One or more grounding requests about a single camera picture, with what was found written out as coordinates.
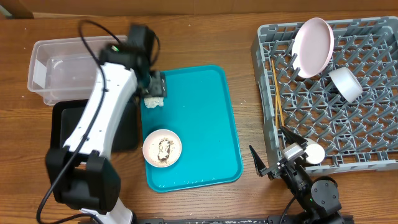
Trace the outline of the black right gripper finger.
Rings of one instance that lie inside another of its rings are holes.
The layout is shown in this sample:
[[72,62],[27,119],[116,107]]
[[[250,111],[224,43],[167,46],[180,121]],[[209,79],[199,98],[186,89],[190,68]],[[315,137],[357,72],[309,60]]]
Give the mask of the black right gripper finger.
[[302,149],[305,149],[307,147],[307,140],[304,137],[295,134],[291,130],[287,129],[285,126],[281,126],[280,130],[285,136],[286,142],[288,144],[297,143]]
[[254,150],[254,148],[251,145],[249,145],[249,150],[254,159],[254,165],[257,175],[263,177],[264,176],[263,172],[267,170],[266,165],[263,163],[262,159],[258,156],[257,152]]

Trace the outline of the white tissue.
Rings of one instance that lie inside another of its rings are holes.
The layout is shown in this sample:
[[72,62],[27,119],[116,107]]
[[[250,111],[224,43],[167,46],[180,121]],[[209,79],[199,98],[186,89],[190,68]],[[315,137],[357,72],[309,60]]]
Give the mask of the white tissue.
[[149,97],[144,98],[144,104],[146,108],[153,109],[157,106],[163,107],[164,105],[164,97]]

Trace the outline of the white cup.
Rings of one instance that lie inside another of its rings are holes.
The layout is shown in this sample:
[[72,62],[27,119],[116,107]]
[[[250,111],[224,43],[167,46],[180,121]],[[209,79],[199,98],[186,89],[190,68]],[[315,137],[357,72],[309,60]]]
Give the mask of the white cup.
[[305,138],[307,140],[307,146],[304,152],[307,154],[306,162],[312,165],[321,163],[325,158],[325,150],[317,142]]

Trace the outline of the wooden chopstick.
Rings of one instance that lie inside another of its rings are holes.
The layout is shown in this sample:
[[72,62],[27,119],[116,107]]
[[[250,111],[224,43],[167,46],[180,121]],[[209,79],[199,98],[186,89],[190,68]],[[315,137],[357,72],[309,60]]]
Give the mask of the wooden chopstick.
[[275,126],[276,130],[279,130],[279,109],[278,109],[278,91],[275,89]]
[[275,105],[277,107],[276,113],[280,117],[280,125],[285,126],[282,105],[281,105],[280,95],[279,95],[279,86],[278,86],[277,76],[276,76],[276,72],[275,72],[275,65],[274,65],[273,60],[271,61],[271,64],[272,64],[272,72],[273,72],[274,86],[275,86]]

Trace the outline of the grey dish rack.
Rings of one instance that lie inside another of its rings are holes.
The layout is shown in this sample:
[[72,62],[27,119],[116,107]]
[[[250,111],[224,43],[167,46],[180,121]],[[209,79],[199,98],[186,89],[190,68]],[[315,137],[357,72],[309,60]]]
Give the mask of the grey dish rack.
[[[330,21],[333,55],[318,75],[303,79],[292,64],[301,23],[266,24],[251,47],[264,114],[267,160],[275,164],[287,146],[275,126],[274,61],[285,126],[319,143],[323,162],[307,167],[312,175],[397,168],[397,18]],[[363,92],[347,102],[329,73],[349,68]]]

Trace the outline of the white bowl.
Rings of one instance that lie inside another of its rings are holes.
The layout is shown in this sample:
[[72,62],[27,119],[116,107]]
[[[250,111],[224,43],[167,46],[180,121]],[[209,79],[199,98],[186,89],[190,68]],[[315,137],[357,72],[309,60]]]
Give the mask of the white bowl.
[[352,103],[362,94],[363,88],[349,68],[338,68],[331,71],[329,76],[347,102]]

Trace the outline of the large pink plate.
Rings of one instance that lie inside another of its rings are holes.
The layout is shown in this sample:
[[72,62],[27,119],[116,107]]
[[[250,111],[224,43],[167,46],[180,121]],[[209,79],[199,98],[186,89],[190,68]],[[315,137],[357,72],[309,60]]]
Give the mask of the large pink plate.
[[298,76],[312,78],[322,72],[331,59],[334,35],[330,25],[319,17],[309,19],[298,30],[292,47],[296,55],[293,68]]

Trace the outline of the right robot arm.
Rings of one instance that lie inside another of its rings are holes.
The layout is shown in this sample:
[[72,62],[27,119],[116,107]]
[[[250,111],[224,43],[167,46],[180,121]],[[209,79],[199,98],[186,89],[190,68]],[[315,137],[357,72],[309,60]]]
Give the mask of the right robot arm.
[[312,180],[305,171],[304,164],[319,153],[310,152],[314,146],[308,139],[293,133],[286,127],[280,130],[287,138],[289,146],[283,150],[283,158],[270,167],[266,167],[254,150],[259,176],[268,176],[270,180],[280,177],[291,191],[293,198],[279,218],[280,223],[345,223],[340,213],[338,184],[328,176]]

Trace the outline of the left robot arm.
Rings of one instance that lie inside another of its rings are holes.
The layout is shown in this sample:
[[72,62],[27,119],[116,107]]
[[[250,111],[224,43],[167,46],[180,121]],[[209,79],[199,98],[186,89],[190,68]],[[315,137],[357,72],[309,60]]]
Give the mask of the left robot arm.
[[45,165],[48,197],[97,223],[132,223],[121,201],[121,179],[110,158],[116,131],[134,97],[162,97],[163,108],[142,108],[144,143],[157,135],[180,151],[165,169],[146,166],[159,192],[232,182],[243,160],[226,75],[216,65],[152,69],[152,44],[108,44],[94,56],[97,75],[83,114],[63,144],[51,145]]

